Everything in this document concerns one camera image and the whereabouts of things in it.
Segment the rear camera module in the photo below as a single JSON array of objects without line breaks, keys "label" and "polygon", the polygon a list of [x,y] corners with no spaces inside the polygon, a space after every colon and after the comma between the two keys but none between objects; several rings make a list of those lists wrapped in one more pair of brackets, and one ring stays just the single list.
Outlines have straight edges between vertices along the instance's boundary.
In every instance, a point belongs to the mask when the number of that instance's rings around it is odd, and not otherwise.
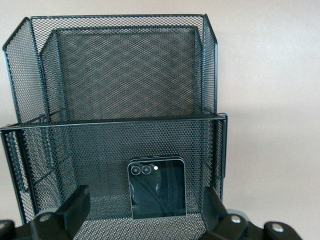
[{"label": "rear camera module", "polygon": [[151,173],[151,167],[149,165],[144,165],[141,168],[141,171],[142,171],[143,174],[148,175],[148,174]]},{"label": "rear camera module", "polygon": [[139,175],[141,173],[140,167],[138,166],[131,167],[131,173],[132,175],[135,175],[135,176]]}]

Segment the white wall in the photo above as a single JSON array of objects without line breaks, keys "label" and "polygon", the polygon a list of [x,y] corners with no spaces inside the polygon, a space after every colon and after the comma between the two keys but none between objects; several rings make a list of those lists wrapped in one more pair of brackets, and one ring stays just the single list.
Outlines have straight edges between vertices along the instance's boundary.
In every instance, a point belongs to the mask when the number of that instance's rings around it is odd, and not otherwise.
[{"label": "white wall", "polygon": [[[23,17],[207,13],[218,39],[218,110],[229,114],[224,203],[262,227],[320,236],[320,2],[1,0],[0,44]],[[0,126],[16,116],[0,59]],[[20,217],[0,147],[0,219]]]}]

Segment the metal mesh tray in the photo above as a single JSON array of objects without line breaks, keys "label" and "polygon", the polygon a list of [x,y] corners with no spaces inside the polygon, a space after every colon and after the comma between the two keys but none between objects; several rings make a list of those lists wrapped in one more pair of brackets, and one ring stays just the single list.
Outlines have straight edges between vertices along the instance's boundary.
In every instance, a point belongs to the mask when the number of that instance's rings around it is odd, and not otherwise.
[{"label": "metal mesh tray", "polygon": [[25,18],[3,51],[19,123],[217,112],[207,15]]},{"label": "metal mesh tray", "polygon": [[[91,212],[76,239],[197,239],[204,186],[222,196],[227,119],[125,118],[1,128],[24,222],[57,208],[79,185],[89,185]],[[175,155],[185,161],[187,217],[132,220],[127,165],[131,159]]]}]

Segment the smartphone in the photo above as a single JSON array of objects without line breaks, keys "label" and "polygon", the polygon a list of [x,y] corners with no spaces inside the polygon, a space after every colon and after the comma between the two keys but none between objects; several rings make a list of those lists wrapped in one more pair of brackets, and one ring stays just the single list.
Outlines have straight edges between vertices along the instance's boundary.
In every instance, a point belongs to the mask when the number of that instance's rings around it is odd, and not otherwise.
[{"label": "smartphone", "polygon": [[186,170],[181,157],[133,159],[127,172],[134,220],[187,215]]}]

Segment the metal screw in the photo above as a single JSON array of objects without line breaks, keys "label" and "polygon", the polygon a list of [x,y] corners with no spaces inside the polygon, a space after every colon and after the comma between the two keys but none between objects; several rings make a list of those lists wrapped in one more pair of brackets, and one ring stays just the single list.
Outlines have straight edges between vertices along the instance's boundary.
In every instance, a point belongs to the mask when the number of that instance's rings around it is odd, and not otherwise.
[{"label": "metal screw", "polygon": [[241,223],[240,217],[238,217],[238,216],[236,216],[236,215],[232,215],[232,216],[231,216],[231,221],[234,222],[235,224]]},{"label": "metal screw", "polygon": [[6,224],[5,224],[5,223],[0,223],[0,230],[4,229],[4,228],[5,228],[5,226],[6,226]]},{"label": "metal screw", "polygon": [[42,215],[42,216],[39,218],[39,221],[40,221],[40,222],[45,222],[45,221],[47,221],[50,217],[51,217],[51,213],[44,214],[44,215]]},{"label": "metal screw", "polygon": [[272,229],[278,233],[283,233],[284,228],[278,223],[272,223]]}]

